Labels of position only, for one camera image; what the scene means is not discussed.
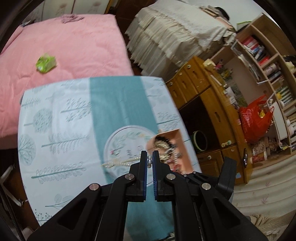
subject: pink blanket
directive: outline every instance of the pink blanket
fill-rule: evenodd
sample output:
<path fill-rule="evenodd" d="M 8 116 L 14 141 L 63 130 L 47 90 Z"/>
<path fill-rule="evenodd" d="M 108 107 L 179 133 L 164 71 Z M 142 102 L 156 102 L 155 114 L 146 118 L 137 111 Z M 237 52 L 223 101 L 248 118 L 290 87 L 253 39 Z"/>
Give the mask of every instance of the pink blanket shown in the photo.
<path fill-rule="evenodd" d="M 133 75 L 123 37 L 113 15 L 82 15 L 63 24 L 61 18 L 26 26 L 0 54 L 0 137 L 17 133 L 20 99 L 25 90 L 62 80 Z M 44 53 L 57 67 L 46 74 L 35 64 Z"/>

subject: open box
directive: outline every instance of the open box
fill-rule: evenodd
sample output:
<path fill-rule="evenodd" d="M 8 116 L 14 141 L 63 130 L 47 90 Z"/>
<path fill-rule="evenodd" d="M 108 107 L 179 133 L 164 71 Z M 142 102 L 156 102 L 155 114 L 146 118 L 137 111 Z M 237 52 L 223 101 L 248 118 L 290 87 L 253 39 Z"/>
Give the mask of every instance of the open box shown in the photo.
<path fill-rule="evenodd" d="M 189 159 L 186 147 L 184 146 L 184 142 L 182 140 L 182 135 L 181 135 L 180 130 L 176 129 L 176 130 L 160 133 L 160 134 L 155 135 L 153 138 L 151 138 L 147 142 L 147 146 L 146 146 L 147 151 L 150 155 L 152 155 L 152 152 L 156 149 L 154 142 L 155 142 L 155 138 L 159 137 L 159 136 L 169 139 L 172 144 L 177 145 L 177 147 L 175 149 L 176 152 L 182 153 L 182 156 L 177 158 L 177 163 L 181 166 L 181 174 L 192 173 L 193 168 L 192 168 L 191 161 Z M 158 151 L 160 154 L 164 153 L 164 150 L 160 149 Z M 170 166 L 170 169 L 173 170 L 174 163 L 169 162 L 168 165 Z"/>

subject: cabinet door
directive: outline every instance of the cabinet door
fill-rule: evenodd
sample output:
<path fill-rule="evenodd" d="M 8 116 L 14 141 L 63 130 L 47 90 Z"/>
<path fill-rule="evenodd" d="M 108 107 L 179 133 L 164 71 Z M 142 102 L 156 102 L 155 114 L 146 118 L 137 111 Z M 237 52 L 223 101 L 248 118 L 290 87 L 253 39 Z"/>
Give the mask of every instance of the cabinet door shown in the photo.
<path fill-rule="evenodd" d="M 242 167 L 242 159 L 240 157 L 237 145 L 223 149 L 222 154 L 224 158 L 227 156 L 237 162 L 237 172 L 236 172 L 237 175 L 235 178 L 235 184 L 244 183 L 244 171 Z"/>
<path fill-rule="evenodd" d="M 172 95 L 176 107 L 179 109 L 182 105 L 186 103 L 186 101 L 180 91 L 178 83 L 175 79 L 171 79 L 166 85 L 170 94 Z"/>
<path fill-rule="evenodd" d="M 184 66 L 184 71 L 190 77 L 198 93 L 203 92 L 210 86 L 207 76 L 204 74 L 198 63 L 195 62 L 194 58 L 190 59 Z"/>
<path fill-rule="evenodd" d="M 236 143 L 230 123 L 212 87 L 205 90 L 200 97 L 211 118 L 220 146 L 226 147 Z"/>
<path fill-rule="evenodd" d="M 176 75 L 176 80 L 187 102 L 197 95 L 197 91 L 184 70 L 180 70 Z"/>
<path fill-rule="evenodd" d="M 217 177 L 223 165 L 223 157 L 220 151 L 208 153 L 197 157 L 202 173 Z"/>

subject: green plastic bag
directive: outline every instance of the green plastic bag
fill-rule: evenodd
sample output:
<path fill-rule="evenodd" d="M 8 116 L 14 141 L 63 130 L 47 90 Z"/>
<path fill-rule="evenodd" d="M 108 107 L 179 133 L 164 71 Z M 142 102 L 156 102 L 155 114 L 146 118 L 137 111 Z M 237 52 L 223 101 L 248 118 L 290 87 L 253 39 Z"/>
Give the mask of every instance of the green plastic bag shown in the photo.
<path fill-rule="evenodd" d="M 36 63 L 37 70 L 43 74 L 47 73 L 55 66 L 57 66 L 55 57 L 49 56 L 47 53 L 42 55 Z"/>

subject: white chair leg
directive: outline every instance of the white chair leg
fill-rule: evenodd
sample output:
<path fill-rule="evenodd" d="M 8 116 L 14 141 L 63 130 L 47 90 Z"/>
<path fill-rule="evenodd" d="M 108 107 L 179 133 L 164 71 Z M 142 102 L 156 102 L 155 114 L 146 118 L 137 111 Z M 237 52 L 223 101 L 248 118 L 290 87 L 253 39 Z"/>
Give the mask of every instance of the white chair leg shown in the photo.
<path fill-rule="evenodd" d="M 4 187 L 2 184 L 1 184 L 1 186 L 3 187 L 3 190 L 4 190 L 4 192 L 6 193 L 6 195 L 8 196 L 8 197 L 10 197 L 11 198 L 11 200 L 16 204 L 16 205 L 18 205 L 19 207 L 21 207 L 22 206 L 22 204 L 6 189 L 6 187 Z"/>
<path fill-rule="evenodd" d="M 6 171 L 4 172 L 4 174 L 0 177 L 0 182 L 3 183 L 9 176 L 9 174 L 11 173 L 11 171 L 13 170 L 13 166 L 9 166 Z"/>

